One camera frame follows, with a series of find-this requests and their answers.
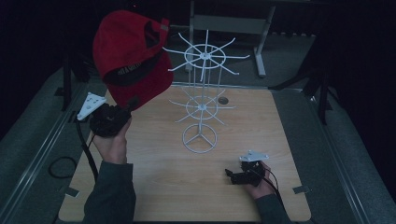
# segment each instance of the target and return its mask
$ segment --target hand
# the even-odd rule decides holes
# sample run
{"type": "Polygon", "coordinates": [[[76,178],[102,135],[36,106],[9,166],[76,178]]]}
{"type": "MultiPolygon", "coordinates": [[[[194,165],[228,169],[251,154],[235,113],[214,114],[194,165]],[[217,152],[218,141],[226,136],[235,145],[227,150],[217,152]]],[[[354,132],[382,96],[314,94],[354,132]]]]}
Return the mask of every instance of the hand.
{"type": "MultiPolygon", "coordinates": [[[[263,168],[266,170],[265,171],[265,179],[267,179],[272,184],[273,182],[270,180],[270,172],[268,172],[268,171],[271,171],[271,168],[269,166],[267,166],[263,161],[261,161],[261,163],[262,163],[263,168]]],[[[275,193],[275,191],[271,187],[271,185],[269,185],[264,180],[262,180],[257,187],[254,187],[253,185],[248,184],[248,185],[244,185],[244,188],[247,191],[247,193],[254,200],[259,199],[260,197],[275,193]]]]}
{"type": "Polygon", "coordinates": [[[126,137],[125,134],[131,125],[132,119],[128,119],[119,133],[114,137],[104,138],[96,135],[93,143],[96,145],[102,159],[115,164],[125,164],[126,159],[126,137]]]}

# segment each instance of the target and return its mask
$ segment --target person's left hand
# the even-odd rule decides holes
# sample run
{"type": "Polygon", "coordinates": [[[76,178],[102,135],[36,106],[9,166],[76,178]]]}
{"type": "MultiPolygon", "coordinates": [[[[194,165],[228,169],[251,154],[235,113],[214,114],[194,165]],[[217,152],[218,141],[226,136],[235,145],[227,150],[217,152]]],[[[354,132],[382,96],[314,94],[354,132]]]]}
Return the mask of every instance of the person's left hand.
{"type": "Polygon", "coordinates": [[[126,159],[126,137],[125,134],[131,125],[132,119],[129,119],[122,127],[119,133],[114,137],[104,138],[96,135],[93,143],[96,145],[102,159],[115,164],[125,164],[126,159]]]}

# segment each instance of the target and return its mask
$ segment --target table surface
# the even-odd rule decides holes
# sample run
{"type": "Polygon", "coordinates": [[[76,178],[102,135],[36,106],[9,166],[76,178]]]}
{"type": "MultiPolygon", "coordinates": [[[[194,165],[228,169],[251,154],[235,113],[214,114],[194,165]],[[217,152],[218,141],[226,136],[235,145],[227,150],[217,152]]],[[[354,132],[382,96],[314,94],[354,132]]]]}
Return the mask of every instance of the table surface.
{"type": "MultiPolygon", "coordinates": [[[[305,221],[311,217],[305,195],[292,190],[300,187],[301,181],[272,93],[222,90],[225,92],[221,96],[229,103],[219,106],[227,108],[212,112],[216,117],[204,120],[218,138],[215,147],[206,153],[191,152],[182,142],[184,130],[199,123],[198,119],[188,116],[191,107],[182,106],[189,101],[186,87],[172,86],[132,113],[127,157],[128,162],[134,164],[135,221],[260,220],[255,203],[241,186],[231,184],[224,171],[240,173],[239,157],[250,149],[269,155],[265,162],[276,176],[290,219],[305,221]]],[[[215,97],[217,93],[210,89],[207,95],[215,97]]],[[[106,98],[114,104],[110,95],[106,98]]],[[[205,103],[209,112],[209,108],[215,107],[211,105],[213,102],[205,103]]],[[[196,133],[198,129],[194,127],[192,132],[196,133]]],[[[213,137],[207,129],[203,129],[203,134],[208,139],[213,137]]],[[[190,146],[207,148],[204,141],[190,146]]],[[[90,150],[99,167],[100,155],[94,146],[90,150]]],[[[70,184],[70,188],[79,190],[79,195],[65,196],[59,213],[61,220],[83,219],[83,206],[93,185],[92,171],[86,156],[82,155],[70,184]]]]}

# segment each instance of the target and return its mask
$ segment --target metal stand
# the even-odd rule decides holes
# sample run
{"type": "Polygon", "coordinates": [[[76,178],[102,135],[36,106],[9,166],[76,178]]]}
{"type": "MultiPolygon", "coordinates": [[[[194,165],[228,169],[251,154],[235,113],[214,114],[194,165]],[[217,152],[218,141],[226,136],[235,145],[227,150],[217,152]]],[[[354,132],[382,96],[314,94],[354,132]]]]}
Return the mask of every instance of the metal stand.
{"type": "Polygon", "coordinates": [[[189,85],[187,88],[182,90],[188,96],[188,102],[186,104],[176,103],[170,100],[172,104],[181,105],[186,108],[187,116],[178,120],[181,122],[186,118],[197,119],[198,123],[192,124],[187,127],[183,132],[183,144],[184,146],[195,153],[206,153],[212,150],[218,142],[218,136],[216,131],[207,124],[204,124],[204,120],[216,119],[221,124],[225,125],[223,121],[216,117],[220,109],[231,109],[234,106],[219,106],[219,97],[225,91],[219,91],[219,84],[221,80],[222,70],[230,72],[233,75],[239,75],[231,71],[224,66],[227,59],[246,59],[245,57],[226,56],[224,51],[225,47],[232,44],[235,38],[229,43],[222,47],[216,47],[208,44],[208,31],[206,31],[206,40],[204,44],[193,45],[187,41],[181,34],[180,38],[183,39],[189,47],[184,51],[177,51],[171,49],[165,49],[168,52],[183,54],[185,63],[170,69],[175,71],[178,68],[190,65],[193,69],[189,71],[189,85]],[[215,68],[219,68],[219,79],[215,85],[216,92],[210,92],[210,76],[211,71],[215,68]]]}
{"type": "MultiPolygon", "coordinates": [[[[265,77],[266,72],[262,59],[262,48],[268,31],[271,26],[272,18],[276,10],[276,6],[269,8],[266,19],[253,18],[234,18],[196,14],[194,10],[194,1],[191,0],[190,8],[190,43],[193,43],[194,30],[211,30],[220,32],[231,32],[240,34],[260,35],[260,43],[254,48],[254,57],[257,64],[257,72],[259,77],[265,77]]],[[[186,64],[186,70],[191,70],[191,66],[186,64]]]]}

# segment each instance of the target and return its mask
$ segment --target black object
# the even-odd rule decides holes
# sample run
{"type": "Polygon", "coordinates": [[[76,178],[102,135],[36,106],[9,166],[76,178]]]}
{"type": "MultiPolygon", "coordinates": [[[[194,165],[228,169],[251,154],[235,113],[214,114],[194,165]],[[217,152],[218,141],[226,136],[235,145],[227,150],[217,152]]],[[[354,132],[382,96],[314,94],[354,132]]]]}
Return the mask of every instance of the black object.
{"type": "Polygon", "coordinates": [[[96,109],[90,120],[90,128],[94,134],[101,137],[111,137],[117,135],[121,128],[131,117],[138,104],[137,97],[134,97],[125,108],[118,105],[103,104],[96,109]]]}
{"type": "Polygon", "coordinates": [[[265,177],[265,170],[259,161],[242,161],[241,168],[243,173],[234,174],[232,171],[225,169],[225,173],[231,178],[234,185],[251,184],[254,187],[259,186],[265,177]]]}
{"type": "Polygon", "coordinates": [[[54,177],[54,178],[56,178],[56,179],[66,179],[66,178],[72,178],[72,177],[73,177],[74,171],[73,171],[73,174],[70,174],[70,175],[56,175],[55,172],[53,171],[53,166],[54,166],[57,162],[59,162],[59,161],[64,161],[64,160],[68,160],[68,161],[73,162],[73,167],[74,167],[74,170],[76,171],[77,162],[76,162],[73,158],[71,158],[71,157],[63,156],[63,157],[60,157],[60,158],[56,159],[55,161],[53,161],[53,162],[49,165],[48,171],[49,171],[49,175],[50,175],[50,176],[52,176],[52,177],[54,177]]]}
{"type": "Polygon", "coordinates": [[[97,180],[97,178],[99,176],[99,172],[98,172],[98,169],[96,167],[95,160],[93,159],[93,156],[92,156],[92,154],[90,152],[90,146],[91,146],[91,143],[93,141],[94,136],[91,138],[90,143],[87,145],[87,143],[85,142],[84,136],[82,134],[81,126],[79,124],[80,124],[80,121],[77,119],[76,127],[77,127],[79,140],[81,141],[81,147],[82,147],[82,150],[84,151],[85,155],[87,156],[88,164],[90,165],[91,170],[92,170],[93,179],[96,182],[96,180],[97,180]]]}
{"type": "Polygon", "coordinates": [[[228,100],[227,97],[220,96],[219,99],[218,99],[218,102],[219,102],[219,104],[221,104],[221,105],[227,105],[228,102],[229,102],[229,100],[228,100]]]}

